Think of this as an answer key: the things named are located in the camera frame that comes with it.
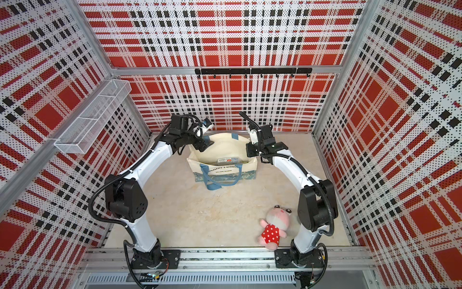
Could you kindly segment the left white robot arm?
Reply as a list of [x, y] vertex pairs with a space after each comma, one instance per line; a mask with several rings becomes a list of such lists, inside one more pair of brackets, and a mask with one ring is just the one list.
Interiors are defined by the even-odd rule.
[[162, 262], [160, 241], [154, 236], [146, 217], [148, 199], [143, 186], [149, 177], [179, 149], [192, 145], [205, 151], [211, 141], [203, 138], [213, 127], [208, 119], [200, 120], [192, 114], [174, 114], [170, 122], [154, 138], [152, 146], [129, 168], [118, 175], [108, 175], [105, 184], [89, 199], [92, 218], [121, 225], [132, 241], [125, 245], [133, 249], [135, 257], [147, 266]]

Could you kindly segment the cream canvas tote bag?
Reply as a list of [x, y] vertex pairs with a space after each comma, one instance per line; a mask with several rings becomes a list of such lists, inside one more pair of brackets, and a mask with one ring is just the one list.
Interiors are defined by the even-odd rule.
[[188, 145], [187, 161], [195, 182], [203, 183], [208, 190], [218, 190], [256, 178], [257, 159], [249, 157], [246, 150], [249, 138], [224, 132], [204, 136], [203, 140], [209, 145], [203, 152]]

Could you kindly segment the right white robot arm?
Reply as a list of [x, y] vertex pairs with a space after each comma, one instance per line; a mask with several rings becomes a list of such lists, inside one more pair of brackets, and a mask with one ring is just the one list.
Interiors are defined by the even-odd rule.
[[309, 172], [284, 143], [276, 141], [272, 128], [272, 125], [259, 126], [251, 122], [247, 128], [250, 142], [246, 144], [246, 152], [249, 157], [259, 156], [263, 163], [278, 168], [299, 190], [300, 227], [291, 241], [290, 254], [294, 264], [302, 266], [320, 251], [321, 236], [334, 234], [334, 220], [338, 217], [336, 194], [330, 180], [322, 180]]

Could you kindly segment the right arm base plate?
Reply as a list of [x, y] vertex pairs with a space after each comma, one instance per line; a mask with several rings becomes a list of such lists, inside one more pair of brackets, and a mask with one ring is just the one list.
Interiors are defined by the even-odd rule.
[[322, 250], [313, 249], [308, 253], [299, 253], [297, 249], [277, 249], [274, 251], [276, 267], [279, 269], [291, 268], [314, 268], [321, 269], [324, 266]]

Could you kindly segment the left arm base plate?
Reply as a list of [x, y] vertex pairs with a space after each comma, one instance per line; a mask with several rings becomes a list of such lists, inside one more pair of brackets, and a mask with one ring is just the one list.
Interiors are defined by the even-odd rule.
[[153, 252], [139, 252], [134, 251], [131, 257], [131, 267], [135, 270], [141, 269], [177, 269], [180, 260], [180, 250], [165, 250]]

